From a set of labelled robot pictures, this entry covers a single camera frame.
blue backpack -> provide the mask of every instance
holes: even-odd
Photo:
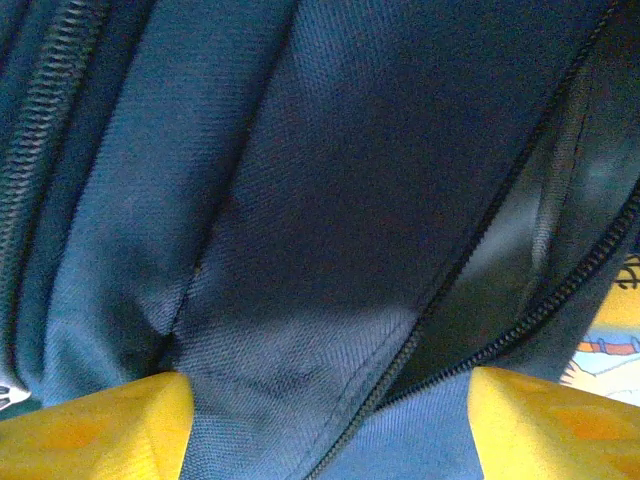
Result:
[[[639,8],[0,0],[3,418],[179,371],[181,478],[481,479],[471,370],[635,248]]]

